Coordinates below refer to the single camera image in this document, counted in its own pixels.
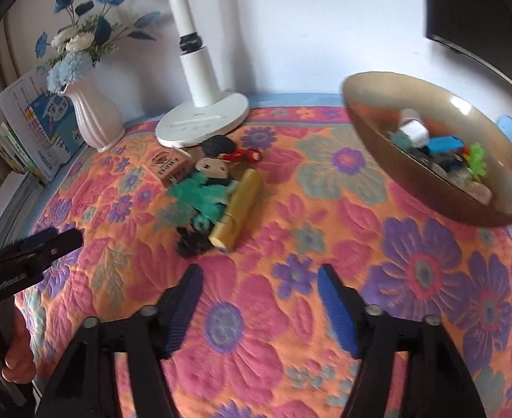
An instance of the screw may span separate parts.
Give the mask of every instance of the screw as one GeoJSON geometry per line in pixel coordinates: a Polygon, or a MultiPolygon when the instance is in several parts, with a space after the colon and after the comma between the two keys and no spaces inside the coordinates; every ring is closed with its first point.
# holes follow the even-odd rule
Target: screw
{"type": "Polygon", "coordinates": [[[87,318],[84,320],[84,323],[82,324],[85,328],[93,328],[94,326],[99,325],[99,319],[98,318],[87,318]]]}
{"type": "Polygon", "coordinates": [[[424,321],[428,324],[428,325],[432,325],[432,326],[438,326],[442,323],[442,320],[436,316],[435,314],[429,314],[428,316],[426,316],[424,318],[424,321]]]}
{"type": "Polygon", "coordinates": [[[378,305],[367,305],[365,311],[371,316],[379,316],[383,314],[383,310],[378,305]]]}
{"type": "Polygon", "coordinates": [[[140,308],[140,314],[144,317],[153,316],[157,313],[157,307],[155,305],[147,305],[146,307],[140,308]]]}

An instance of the white wall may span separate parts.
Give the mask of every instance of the white wall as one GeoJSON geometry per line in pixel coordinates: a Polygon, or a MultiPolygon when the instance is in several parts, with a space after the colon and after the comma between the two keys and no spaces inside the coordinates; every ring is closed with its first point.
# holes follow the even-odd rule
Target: white wall
{"type": "MultiPolygon", "coordinates": [[[[395,71],[443,86],[487,116],[512,116],[512,88],[474,61],[423,37],[425,0],[191,0],[221,84],[245,93],[338,92],[347,75],[395,71]]],[[[52,0],[18,0],[8,14],[20,72],[34,66],[43,30],[65,24],[52,0]]],[[[129,0],[120,9],[161,10],[166,0],[129,0]]],[[[188,98],[177,32],[165,18],[157,43],[125,40],[96,70],[127,118],[188,98]]]]}

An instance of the gold bowl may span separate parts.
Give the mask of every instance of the gold bowl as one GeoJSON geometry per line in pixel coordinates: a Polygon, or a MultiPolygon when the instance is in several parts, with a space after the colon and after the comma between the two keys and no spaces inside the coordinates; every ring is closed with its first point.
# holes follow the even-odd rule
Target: gold bowl
{"type": "Polygon", "coordinates": [[[418,78],[393,72],[365,72],[343,83],[347,111],[362,142],[407,192],[438,213],[480,227],[512,224],[512,144],[496,124],[455,94],[418,78]],[[493,198],[485,206],[437,176],[389,141],[399,111],[417,110],[430,136],[456,135],[484,148],[483,184],[493,198]]]}

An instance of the quilted fabric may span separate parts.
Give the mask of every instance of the quilted fabric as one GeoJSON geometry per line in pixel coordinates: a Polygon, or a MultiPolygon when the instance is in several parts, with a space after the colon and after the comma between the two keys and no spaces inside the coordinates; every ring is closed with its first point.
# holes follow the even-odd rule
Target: quilted fabric
{"type": "MultiPolygon", "coordinates": [[[[158,150],[154,129],[138,125],[107,153],[85,151],[37,221],[35,231],[77,227],[85,237],[83,249],[17,297],[41,382],[86,316],[127,317],[187,267],[173,247],[188,209],[142,168],[158,150]]],[[[234,254],[193,260],[204,292],[183,348],[163,363],[185,418],[340,415],[358,361],[340,350],[316,293],[324,262],[394,316],[441,316],[488,416],[512,416],[508,230],[457,224],[408,195],[341,108],[256,109],[231,137],[263,150],[265,191],[234,254]]],[[[131,417],[124,357],[117,371],[131,417]]],[[[397,416],[404,375],[398,354],[389,416],[397,416]]]]}

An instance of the yellow bottle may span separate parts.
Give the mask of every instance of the yellow bottle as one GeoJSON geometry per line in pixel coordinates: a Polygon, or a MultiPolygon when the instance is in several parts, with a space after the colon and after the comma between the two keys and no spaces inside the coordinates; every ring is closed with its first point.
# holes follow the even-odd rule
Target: yellow bottle
{"type": "Polygon", "coordinates": [[[219,251],[227,253],[233,251],[238,235],[256,203],[262,186],[263,181],[260,174],[255,169],[247,169],[236,187],[221,221],[215,225],[209,235],[209,241],[219,251]]]}

